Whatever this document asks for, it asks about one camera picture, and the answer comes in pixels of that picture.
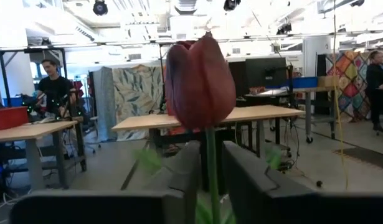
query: black monitor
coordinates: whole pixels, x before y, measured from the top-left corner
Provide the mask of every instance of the black monitor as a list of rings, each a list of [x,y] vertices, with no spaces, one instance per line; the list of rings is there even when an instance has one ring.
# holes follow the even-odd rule
[[[229,62],[229,69],[235,84],[236,97],[242,97],[249,93],[247,68],[245,61]]]
[[[246,59],[245,64],[250,88],[260,86],[277,88],[286,84],[285,58]]]

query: cardboard box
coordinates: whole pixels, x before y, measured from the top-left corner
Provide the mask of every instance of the cardboard box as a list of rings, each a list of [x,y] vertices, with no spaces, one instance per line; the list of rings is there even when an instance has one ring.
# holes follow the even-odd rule
[[[336,86],[339,86],[339,76],[328,75],[325,77],[318,77],[318,87],[331,87],[334,86],[334,82]]]

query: green stem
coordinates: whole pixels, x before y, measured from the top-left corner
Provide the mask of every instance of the green stem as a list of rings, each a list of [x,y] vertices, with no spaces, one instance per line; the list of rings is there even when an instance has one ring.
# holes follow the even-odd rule
[[[212,224],[220,224],[219,190],[217,185],[217,165],[216,165],[216,141],[215,128],[206,128],[207,141],[207,161],[210,202],[212,204]]]

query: man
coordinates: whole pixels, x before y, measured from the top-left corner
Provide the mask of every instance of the man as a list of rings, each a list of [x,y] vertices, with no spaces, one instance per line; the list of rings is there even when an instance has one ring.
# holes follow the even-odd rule
[[[39,82],[37,97],[43,93],[46,94],[46,112],[54,115],[60,115],[61,117],[67,116],[68,111],[65,110],[64,106],[57,108],[57,102],[62,100],[62,102],[66,105],[68,97],[65,96],[68,94],[68,92],[74,92],[75,88],[68,79],[59,75],[57,64],[53,60],[45,59],[42,61],[42,65],[48,74],[48,77],[43,78]],[[71,108],[68,108],[68,110],[72,110],[76,103],[76,95],[71,93],[69,100],[72,106]],[[69,131],[69,137],[71,138],[70,144],[73,145],[74,148],[77,148],[76,133],[73,129]],[[70,159],[70,156],[68,155],[67,149],[65,147],[63,148],[63,151],[64,158]]]
[[[379,123],[379,115],[383,113],[383,54],[378,50],[370,53],[370,65],[367,67],[366,95],[371,104],[371,121],[373,130],[383,131]]]

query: mat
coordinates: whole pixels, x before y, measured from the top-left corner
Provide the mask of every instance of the mat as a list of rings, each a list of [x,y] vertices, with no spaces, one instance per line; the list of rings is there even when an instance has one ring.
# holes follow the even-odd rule
[[[338,155],[341,154],[341,150],[335,150],[333,152]],[[344,149],[343,153],[345,157],[349,157],[359,162],[370,164],[377,168],[383,169],[383,154],[382,153],[372,151],[369,149],[363,149],[360,147]]]

